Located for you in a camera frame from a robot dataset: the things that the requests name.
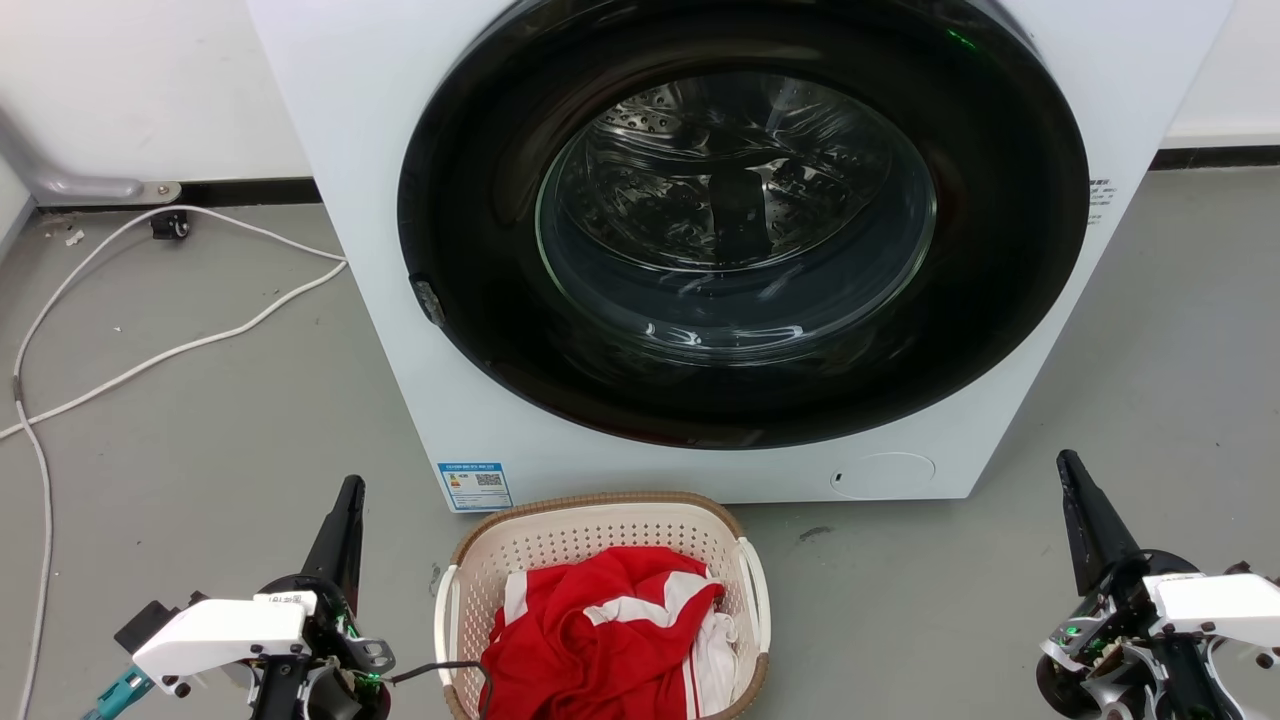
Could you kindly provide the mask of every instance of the plastic laundry basket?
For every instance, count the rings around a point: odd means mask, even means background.
[[[733,703],[709,717],[741,715],[769,666],[769,591],[755,548],[737,520],[705,497],[632,492],[570,497],[490,515],[458,543],[435,598],[435,659],[480,660],[502,607],[507,574],[579,562],[609,547],[669,547],[694,557],[724,584],[721,612],[733,618]],[[484,678],[440,670],[444,701],[458,720],[476,717]],[[493,717],[490,720],[502,720]]]

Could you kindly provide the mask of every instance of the white cable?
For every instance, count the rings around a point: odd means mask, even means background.
[[[268,306],[266,310],[262,310],[261,313],[259,313],[256,318],[253,318],[248,323],[244,323],[243,325],[241,325],[241,327],[238,327],[236,329],[221,332],[221,333],[218,333],[215,336],[210,336],[210,337],[206,337],[206,338],[197,340],[195,342],[188,342],[186,345],[179,345],[178,347],[174,347],[173,350],[168,350],[165,352],[161,352],[160,355],[156,355],[155,357],[147,360],[146,363],[142,363],[141,365],[133,368],[132,370],[128,370],[127,373],[116,377],[115,379],[109,380],[106,383],[102,383],[102,384],[97,386],[92,391],[90,391],[90,392],[87,392],[87,393],[77,397],[76,400],[73,400],[70,402],[60,405],[60,406],[58,406],[58,407],[55,407],[55,409],[52,409],[52,410],[50,410],[47,413],[42,413],[40,415],[36,415],[35,418],[27,418],[27,411],[26,411],[26,409],[23,407],[23,404],[22,404],[23,402],[23,397],[22,397],[22,360],[27,355],[27,346],[31,345],[31,338],[32,338],[32,336],[36,334],[36,328],[38,328],[40,324],[45,320],[45,316],[49,314],[49,310],[52,309],[54,304],[58,302],[58,299],[61,297],[63,292],[67,291],[67,287],[70,286],[70,283],[77,278],[77,275],[79,275],[81,270],[83,270],[84,266],[88,265],[93,260],[93,258],[96,258],[97,254],[101,252],[102,249],[106,247],[113,240],[115,240],[116,237],[124,234],[129,228],[137,225],[138,223],[141,223],[142,220],[146,220],[147,218],[151,218],[152,215],[160,215],[163,213],[172,213],[174,210],[187,210],[187,211],[191,211],[191,213],[198,213],[198,214],[202,214],[202,215],[209,215],[211,218],[218,218],[218,219],[228,222],[228,223],[230,223],[233,225],[244,228],[247,231],[256,232],[259,234],[264,234],[264,236],[266,236],[266,237],[269,237],[271,240],[275,240],[278,242],[283,242],[284,245],[288,245],[291,247],[296,247],[298,250],[310,252],[312,255],[319,255],[321,258],[328,258],[330,260],[337,260],[338,265],[334,269],[329,270],[328,273],[325,273],[323,277],[316,278],[316,279],[314,279],[314,281],[311,281],[311,282],[308,282],[308,283],[306,283],[303,286],[300,286],[300,287],[294,288],[293,291],[291,291],[289,293],[284,295],[283,297],[280,297],[279,300],[276,300],[275,302],[273,302],[270,306]],[[74,270],[72,270],[72,274],[67,275],[67,279],[63,281],[63,284],[58,286],[58,290],[54,291],[52,297],[49,299],[49,302],[45,304],[45,307],[41,309],[41,311],[40,311],[38,315],[36,315],[36,320],[31,324],[31,329],[27,331],[27,336],[22,338],[22,345],[18,346],[18,357],[14,359],[14,363],[13,363],[13,393],[14,393],[14,405],[18,407],[18,424],[14,425],[14,427],[12,427],[12,428],[9,428],[9,429],[6,429],[6,430],[4,430],[3,433],[0,433],[0,439],[4,439],[4,438],[6,438],[6,437],[9,437],[9,436],[12,436],[12,434],[14,434],[14,433],[17,433],[19,430],[26,430],[27,437],[31,438],[32,447],[35,447],[35,450],[36,450],[36,459],[40,461],[40,478],[41,478],[41,480],[44,480],[44,486],[45,486],[45,556],[44,556],[44,561],[41,562],[41,570],[40,570],[40,594],[37,596],[37,601],[36,601],[36,623],[35,623],[35,628],[32,629],[32,635],[31,635],[31,659],[28,660],[28,664],[27,664],[27,682],[23,685],[23,691],[22,691],[22,705],[19,706],[18,720],[26,720],[27,719],[27,712],[31,710],[31,694],[32,694],[32,691],[35,689],[35,684],[36,684],[36,666],[37,666],[38,660],[40,660],[40,643],[41,643],[41,639],[44,637],[44,630],[45,630],[45,606],[46,606],[46,601],[49,598],[49,570],[50,570],[50,568],[52,565],[52,559],[54,559],[54,496],[52,496],[52,483],[49,479],[49,461],[45,457],[45,451],[40,446],[40,439],[36,437],[36,430],[32,429],[32,425],[36,424],[36,423],[38,423],[38,421],[41,421],[41,420],[47,420],[49,418],[52,418],[55,415],[60,415],[60,414],[70,410],[72,407],[77,407],[77,406],[79,406],[82,404],[84,404],[84,402],[88,402],[93,397],[97,397],[99,395],[101,395],[101,393],[104,393],[104,392],[106,392],[106,391],[109,391],[109,389],[119,386],[120,383],[124,383],[129,378],[133,378],[138,373],[142,373],[143,370],[146,370],[148,368],[152,368],[152,366],[155,366],[155,365],[157,365],[157,364],[160,364],[160,363],[163,363],[163,361],[165,361],[165,360],[168,360],[168,359],[170,359],[173,356],[175,356],[175,355],[180,355],[180,354],[183,354],[183,352],[186,352],[188,350],[195,350],[197,347],[202,347],[205,345],[210,345],[210,343],[218,342],[220,340],[227,340],[229,337],[236,337],[236,336],[238,336],[241,333],[244,333],[244,332],[248,332],[248,331],[253,329],[259,323],[261,323],[262,320],[265,320],[271,313],[275,313],[282,305],[284,305],[289,300],[293,300],[294,297],[302,295],[303,292],[306,292],[306,291],[308,291],[308,290],[311,290],[314,287],[319,287],[319,286],[329,282],[330,279],[333,279],[334,277],[337,277],[338,273],[340,273],[346,266],[347,266],[347,259],[343,258],[343,256],[340,256],[340,255],[333,255],[330,252],[324,252],[323,250],[316,250],[314,247],[307,247],[306,245],[301,245],[301,243],[293,242],[292,240],[288,240],[285,237],[275,234],[274,232],[265,231],[262,228],[251,225],[248,223],[237,220],[234,218],[228,218],[227,215],[223,215],[221,213],[214,213],[212,210],[206,210],[204,208],[196,208],[193,205],[170,205],[170,206],[166,206],[166,208],[157,208],[155,210],[148,210],[146,213],[142,213],[137,218],[129,220],[123,227],[120,227],[120,229],[118,229],[114,233],[111,233],[110,236],[108,236],[106,240],[104,240],[101,242],[101,245],[99,245],[96,249],[93,249],[93,251],[90,252],[88,256],[84,258],[84,260],[81,261],[81,264],[77,265]]]

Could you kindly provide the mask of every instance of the black door rim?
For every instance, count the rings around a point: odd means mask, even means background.
[[[835,88],[901,129],[934,183],[931,246],[915,278],[820,360],[678,373],[618,361],[547,277],[538,188],[561,147],[614,102],[741,70]],[[1065,99],[1007,20],[963,0],[517,5],[436,90],[399,191],[419,297],[476,366],[589,428],[705,448],[842,437],[969,384],[1056,301],[1087,217],[1085,154]]]

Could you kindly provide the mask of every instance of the washing machine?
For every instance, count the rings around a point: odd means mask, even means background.
[[[456,511],[970,493],[1230,0],[250,0]]]

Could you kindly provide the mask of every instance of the black cable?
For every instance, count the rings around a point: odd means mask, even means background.
[[[434,670],[463,670],[466,667],[475,667],[476,670],[479,670],[480,674],[484,675],[484,685],[481,687],[481,689],[484,689],[484,687],[489,688],[489,693],[484,697],[484,702],[480,703],[480,716],[476,717],[476,720],[485,720],[485,717],[489,716],[489,701],[493,700],[493,679],[489,676],[489,671],[484,669],[484,665],[480,665],[474,660],[458,660],[453,662],[428,662],[421,667],[407,670],[404,673],[401,673],[399,675],[392,675],[390,678],[387,678],[387,682],[390,683],[392,685],[398,685],[404,680],[412,680],[419,675],[425,675]]]

